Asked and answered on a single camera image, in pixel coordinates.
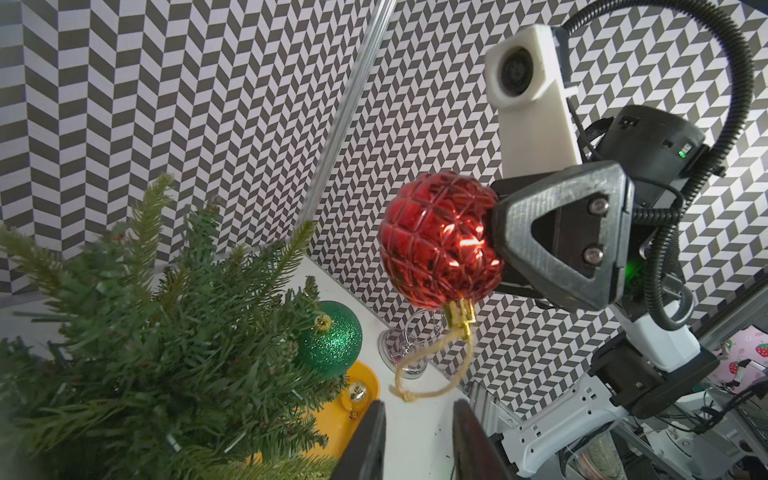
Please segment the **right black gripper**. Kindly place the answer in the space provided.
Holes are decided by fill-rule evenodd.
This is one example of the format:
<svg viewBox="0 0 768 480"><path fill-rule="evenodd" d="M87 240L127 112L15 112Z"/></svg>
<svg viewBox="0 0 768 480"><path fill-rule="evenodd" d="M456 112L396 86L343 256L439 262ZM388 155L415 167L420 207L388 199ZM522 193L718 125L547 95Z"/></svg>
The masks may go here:
<svg viewBox="0 0 768 480"><path fill-rule="evenodd" d="M644 265L640 248L683 203L683 180L705 153L690 122L645 106L624 107L587 129L575 121L585 164L494 181L494 252L504 261L496 292L601 311L621 299Z"/></svg>

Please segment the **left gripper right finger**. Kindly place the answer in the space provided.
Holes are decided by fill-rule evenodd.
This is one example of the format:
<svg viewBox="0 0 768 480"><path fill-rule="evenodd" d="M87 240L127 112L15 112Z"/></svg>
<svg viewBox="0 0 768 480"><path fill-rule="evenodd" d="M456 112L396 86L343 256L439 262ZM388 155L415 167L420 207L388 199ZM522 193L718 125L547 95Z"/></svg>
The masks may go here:
<svg viewBox="0 0 768 480"><path fill-rule="evenodd" d="M466 400L453 405L452 443L454 479L510 478L510 471Z"/></svg>

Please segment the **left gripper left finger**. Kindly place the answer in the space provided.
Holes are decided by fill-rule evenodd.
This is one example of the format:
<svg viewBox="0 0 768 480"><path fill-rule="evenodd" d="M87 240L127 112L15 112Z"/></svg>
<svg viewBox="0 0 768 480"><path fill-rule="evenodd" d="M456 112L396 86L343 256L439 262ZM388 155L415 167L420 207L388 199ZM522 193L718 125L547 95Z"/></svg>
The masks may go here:
<svg viewBox="0 0 768 480"><path fill-rule="evenodd" d="M386 448L386 409L373 401L330 476L331 480L382 480Z"/></svg>

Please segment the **small gold bell ornament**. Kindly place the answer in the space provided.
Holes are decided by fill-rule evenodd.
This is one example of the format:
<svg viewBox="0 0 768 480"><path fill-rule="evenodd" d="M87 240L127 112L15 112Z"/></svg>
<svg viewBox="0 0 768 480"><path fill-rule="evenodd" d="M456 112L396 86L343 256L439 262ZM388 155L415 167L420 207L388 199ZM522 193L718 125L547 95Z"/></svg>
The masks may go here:
<svg viewBox="0 0 768 480"><path fill-rule="evenodd" d="M367 408L368 387L362 381L355 381L341 395L341 405L351 420L356 420Z"/></svg>

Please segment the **red faceted ball ornament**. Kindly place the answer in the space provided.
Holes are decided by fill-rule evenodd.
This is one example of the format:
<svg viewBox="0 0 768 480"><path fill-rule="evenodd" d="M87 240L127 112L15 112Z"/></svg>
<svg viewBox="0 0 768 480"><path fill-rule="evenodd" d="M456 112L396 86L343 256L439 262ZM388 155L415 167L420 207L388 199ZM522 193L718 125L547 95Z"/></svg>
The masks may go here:
<svg viewBox="0 0 768 480"><path fill-rule="evenodd" d="M394 288L413 306L441 310L440 338L409 354L395 370L393 392L405 402L440 397L456 388L473 360L476 303L501 283L505 266L494 250L491 213L499 198L489 187L453 171L424 174L402 186L378 230L381 263ZM450 383L436 391L405 387L405 370L462 341L466 356Z"/></svg>

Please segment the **green glitter ball ornament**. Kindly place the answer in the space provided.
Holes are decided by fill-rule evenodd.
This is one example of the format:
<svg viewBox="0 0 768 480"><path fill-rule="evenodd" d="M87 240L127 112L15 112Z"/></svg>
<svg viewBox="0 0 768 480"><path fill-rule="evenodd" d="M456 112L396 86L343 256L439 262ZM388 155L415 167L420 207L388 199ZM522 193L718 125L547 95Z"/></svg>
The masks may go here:
<svg viewBox="0 0 768 480"><path fill-rule="evenodd" d="M346 305L320 301L320 315L298 338L299 364L322 378L345 374L356 362L363 343L358 317Z"/></svg>

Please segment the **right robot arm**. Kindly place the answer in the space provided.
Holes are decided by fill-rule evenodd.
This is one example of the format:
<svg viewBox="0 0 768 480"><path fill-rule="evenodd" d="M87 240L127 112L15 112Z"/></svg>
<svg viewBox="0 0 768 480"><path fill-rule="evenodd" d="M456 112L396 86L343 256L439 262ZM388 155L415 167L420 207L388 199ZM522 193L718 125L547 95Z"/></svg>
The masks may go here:
<svg viewBox="0 0 768 480"><path fill-rule="evenodd" d="M715 366L688 327L694 301L679 264L689 183L709 155L703 132L629 105L579 140L585 164L494 184L505 286L568 310L605 308L620 324L565 393L494 435L498 459L522 478L626 417L663 412Z"/></svg>

